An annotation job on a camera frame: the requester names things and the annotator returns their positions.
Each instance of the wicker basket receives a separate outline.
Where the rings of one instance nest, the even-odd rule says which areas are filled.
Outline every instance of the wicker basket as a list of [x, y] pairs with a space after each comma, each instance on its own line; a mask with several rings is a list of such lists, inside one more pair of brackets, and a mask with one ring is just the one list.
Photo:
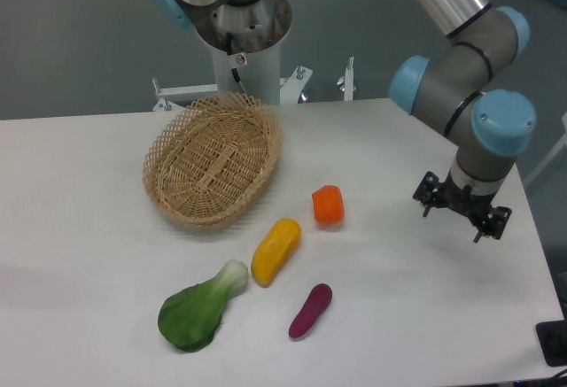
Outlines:
[[174, 221], [221, 225], [265, 185], [281, 149], [279, 122], [266, 104], [243, 94], [211, 95], [157, 137], [144, 162], [144, 187]]

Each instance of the robotic arm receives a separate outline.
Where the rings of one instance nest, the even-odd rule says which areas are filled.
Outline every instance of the robotic arm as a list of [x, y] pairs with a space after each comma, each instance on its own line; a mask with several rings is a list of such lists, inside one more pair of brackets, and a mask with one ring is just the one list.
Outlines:
[[291, 26], [287, 0], [155, 2], [175, 26], [195, 26], [211, 51], [219, 91], [243, 91], [279, 104], [279, 44]]
[[517, 157], [530, 142], [536, 115], [530, 101], [507, 90], [480, 90], [522, 53], [525, 18], [488, 0], [419, 0], [452, 44], [441, 58], [415, 56], [394, 75], [391, 99], [459, 149], [444, 182], [428, 172], [414, 194], [425, 206], [467, 217], [481, 236], [500, 239], [511, 214], [491, 206]]
[[[500, 239], [511, 210], [491, 203], [530, 142], [536, 116], [518, 93], [481, 89], [522, 53], [529, 26], [519, 12], [495, 9], [488, 0], [419, 1], [452, 46], [434, 61], [408, 59], [392, 79], [390, 97], [459, 149], [445, 181], [428, 172], [414, 199], [425, 206], [423, 216], [446, 207], [467, 217], [478, 230], [475, 242]], [[291, 26], [287, 0], [156, 2], [178, 27], [195, 24], [211, 49], [219, 90], [279, 103], [278, 44]], [[238, 52], [248, 66], [230, 59]]]

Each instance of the light blue joint cover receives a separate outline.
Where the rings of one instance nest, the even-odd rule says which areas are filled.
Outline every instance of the light blue joint cover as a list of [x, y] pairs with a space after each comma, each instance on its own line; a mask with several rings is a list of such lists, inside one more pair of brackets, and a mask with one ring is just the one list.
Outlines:
[[404, 62], [390, 83], [390, 99], [411, 115], [429, 59], [415, 55]]
[[528, 45], [530, 41], [530, 24], [528, 20], [522, 15], [520, 12], [516, 11], [514, 8], [510, 8], [509, 6], [501, 6], [497, 8], [497, 11], [505, 13], [508, 15], [508, 18], [512, 20], [514, 23], [514, 27], [516, 27], [516, 34], [517, 34], [517, 50], [516, 55], [519, 56]]
[[478, 141], [491, 153], [515, 157], [530, 143], [536, 114], [524, 95], [497, 89], [477, 101], [471, 123]]
[[161, 10], [161, 13], [177, 28], [189, 28], [193, 25], [189, 17], [175, 0], [153, 0]]

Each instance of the green leaf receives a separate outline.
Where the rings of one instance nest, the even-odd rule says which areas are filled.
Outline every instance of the green leaf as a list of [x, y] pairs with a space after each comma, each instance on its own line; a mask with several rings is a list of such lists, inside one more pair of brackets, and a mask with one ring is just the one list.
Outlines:
[[159, 332], [184, 352], [206, 347], [221, 325], [225, 305], [245, 289], [247, 281], [248, 267], [229, 261], [214, 278], [181, 290], [164, 302], [158, 316]]

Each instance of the yellow vegetable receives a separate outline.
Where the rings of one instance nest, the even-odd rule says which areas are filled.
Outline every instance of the yellow vegetable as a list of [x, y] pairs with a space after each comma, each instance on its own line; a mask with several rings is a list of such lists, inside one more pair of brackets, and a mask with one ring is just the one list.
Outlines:
[[294, 219], [280, 219], [269, 230], [252, 256], [254, 280], [268, 287], [289, 257], [297, 250], [301, 226]]

